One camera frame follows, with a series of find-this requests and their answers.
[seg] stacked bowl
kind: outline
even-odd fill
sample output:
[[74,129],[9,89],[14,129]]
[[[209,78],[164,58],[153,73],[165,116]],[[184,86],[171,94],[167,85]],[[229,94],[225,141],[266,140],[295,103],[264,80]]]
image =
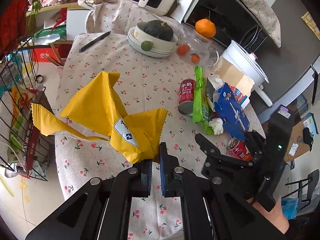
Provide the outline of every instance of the stacked bowl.
[[143,31],[146,24],[148,23],[138,23],[137,26],[129,30],[128,41],[130,46],[150,57],[163,58],[170,56],[174,52],[178,37],[173,34],[171,41],[165,41],[151,36]]

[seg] metal screw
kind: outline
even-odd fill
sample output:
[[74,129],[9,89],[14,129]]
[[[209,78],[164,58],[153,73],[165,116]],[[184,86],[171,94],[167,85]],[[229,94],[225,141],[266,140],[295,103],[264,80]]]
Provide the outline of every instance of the metal screw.
[[183,173],[183,172],[184,172],[184,168],[182,168],[182,167],[175,167],[175,168],[174,168],[174,172],[175,172],[175,173]]
[[221,184],[221,183],[222,183],[222,179],[221,179],[220,177],[214,177],[214,178],[212,179],[212,182],[213,182],[214,184]]
[[92,178],[92,179],[90,179],[90,183],[91,183],[91,185],[98,185],[100,183],[100,179],[99,178]]
[[128,169],[128,172],[129,172],[130,174],[136,174],[136,173],[138,172],[138,169],[135,168],[135,167],[131,167],[130,169]]

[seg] bowl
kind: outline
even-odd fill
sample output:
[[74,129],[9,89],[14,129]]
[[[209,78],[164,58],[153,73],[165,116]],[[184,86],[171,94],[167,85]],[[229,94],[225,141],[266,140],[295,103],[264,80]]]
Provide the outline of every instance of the bowl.
[[[137,46],[141,47],[142,43],[140,41],[137,41],[137,39],[135,39],[135,37],[133,36],[133,32],[134,32],[134,27],[129,30],[128,39],[130,39]],[[161,50],[152,48],[150,51],[158,54],[172,54],[174,52],[174,49],[171,51],[161,51]]]
[[178,43],[178,37],[175,34],[173,34],[173,38],[171,41],[164,41],[164,40],[158,39],[143,31],[143,28],[146,24],[147,22],[140,22],[134,28],[133,36],[137,41],[141,43],[144,41],[151,41],[153,43],[152,48],[158,49],[160,51],[174,50],[176,44]]
[[141,46],[137,45],[134,41],[132,41],[132,39],[129,36],[128,36],[128,42],[129,42],[130,46],[133,47],[136,51],[138,51],[144,55],[147,55],[149,57],[164,58],[164,57],[170,56],[173,53],[172,52],[170,54],[160,54],[160,53],[153,52],[153,51],[144,51],[141,49]]

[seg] black microwave door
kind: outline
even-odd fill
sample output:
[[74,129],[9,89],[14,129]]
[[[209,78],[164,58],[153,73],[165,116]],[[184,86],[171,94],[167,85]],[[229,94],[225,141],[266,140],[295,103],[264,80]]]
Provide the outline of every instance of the black microwave door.
[[214,39],[226,47],[231,40],[246,46],[254,39],[256,30],[261,29],[239,0],[199,0],[186,23],[195,26],[204,18],[215,24],[217,33]]

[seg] brown cardboard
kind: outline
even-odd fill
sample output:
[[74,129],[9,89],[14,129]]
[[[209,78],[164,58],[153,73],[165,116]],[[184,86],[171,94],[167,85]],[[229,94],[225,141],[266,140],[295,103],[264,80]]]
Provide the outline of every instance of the brown cardboard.
[[[299,156],[305,154],[306,152],[310,151],[310,146],[303,142],[303,129],[304,129],[303,121],[299,122],[297,125],[293,127],[287,152],[286,152],[286,155],[284,156],[285,162],[292,161],[298,158]],[[289,151],[293,143],[298,144],[298,148],[294,156],[289,154]]]
[[250,96],[254,81],[225,58],[220,57],[218,59],[211,70],[211,74],[219,75],[224,82],[238,88],[247,97]]

